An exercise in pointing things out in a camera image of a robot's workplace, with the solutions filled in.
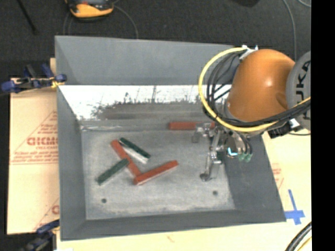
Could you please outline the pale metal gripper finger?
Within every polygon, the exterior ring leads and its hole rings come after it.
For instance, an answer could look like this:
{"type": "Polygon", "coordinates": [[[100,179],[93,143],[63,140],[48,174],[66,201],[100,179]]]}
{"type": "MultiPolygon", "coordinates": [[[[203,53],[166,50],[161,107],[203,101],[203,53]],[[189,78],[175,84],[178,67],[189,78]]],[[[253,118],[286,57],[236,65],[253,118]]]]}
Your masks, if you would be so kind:
{"type": "Polygon", "coordinates": [[[198,143],[202,136],[209,135],[211,124],[210,123],[197,123],[192,135],[192,143],[198,143]]]}
{"type": "Polygon", "coordinates": [[[207,155],[205,171],[200,174],[202,181],[216,179],[221,167],[222,160],[219,159],[217,152],[209,152],[207,155]]]}

